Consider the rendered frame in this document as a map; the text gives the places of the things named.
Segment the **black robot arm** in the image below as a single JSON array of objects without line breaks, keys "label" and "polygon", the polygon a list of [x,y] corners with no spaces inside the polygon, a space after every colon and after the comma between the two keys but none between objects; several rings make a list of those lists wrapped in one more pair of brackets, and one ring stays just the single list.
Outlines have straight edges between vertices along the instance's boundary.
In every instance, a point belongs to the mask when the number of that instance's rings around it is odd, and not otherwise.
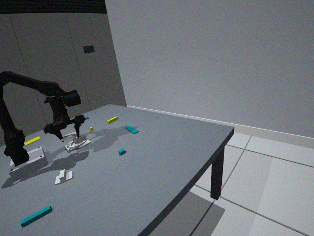
[{"label": "black robot arm", "polygon": [[[33,88],[48,96],[44,103],[50,103],[53,112],[60,111],[64,109],[65,106],[71,107],[81,104],[81,100],[77,90],[65,92],[56,82],[36,80],[13,73],[12,71],[3,71],[0,73],[0,125],[4,131],[4,141],[6,144],[4,154],[11,157],[16,167],[29,161],[29,155],[26,149],[23,148],[25,135],[22,130],[15,128],[3,100],[3,86],[9,82]],[[55,97],[50,98],[50,96]],[[68,123],[70,123],[70,119],[63,113],[61,113],[59,117],[53,116],[53,127],[57,132],[61,129],[65,129]]]}]

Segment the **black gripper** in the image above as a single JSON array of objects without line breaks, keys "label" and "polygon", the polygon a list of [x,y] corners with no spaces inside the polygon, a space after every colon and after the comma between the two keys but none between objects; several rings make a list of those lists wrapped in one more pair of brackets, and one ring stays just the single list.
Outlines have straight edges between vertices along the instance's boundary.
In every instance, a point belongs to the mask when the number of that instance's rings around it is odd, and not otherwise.
[{"label": "black gripper", "polygon": [[[53,113],[54,113],[53,116],[56,116],[56,117],[59,117],[61,113],[63,113],[65,116],[66,116],[66,115],[68,116],[68,114],[67,114],[67,109],[66,109],[66,108],[64,108],[64,109],[62,109],[62,110],[60,110],[60,111],[53,112]],[[69,116],[68,116],[68,117],[69,117]],[[70,117],[69,117],[69,119],[70,119]],[[76,130],[77,137],[79,138],[79,127],[80,127],[80,125],[81,125],[82,123],[84,123],[84,122],[85,122],[85,117],[84,117],[84,115],[78,115],[78,116],[76,116],[73,120],[70,120],[70,123],[68,123],[67,125],[70,125],[70,124],[72,124],[72,123],[75,124],[75,125],[74,125],[74,128],[75,128],[75,130]],[[46,134],[46,133],[55,134],[60,140],[63,138],[63,137],[62,137],[62,134],[61,134],[61,132],[60,132],[60,130],[59,130],[58,132],[55,130],[55,128],[53,127],[53,123],[47,124],[47,125],[43,128],[43,131],[45,132],[45,134]]]}]

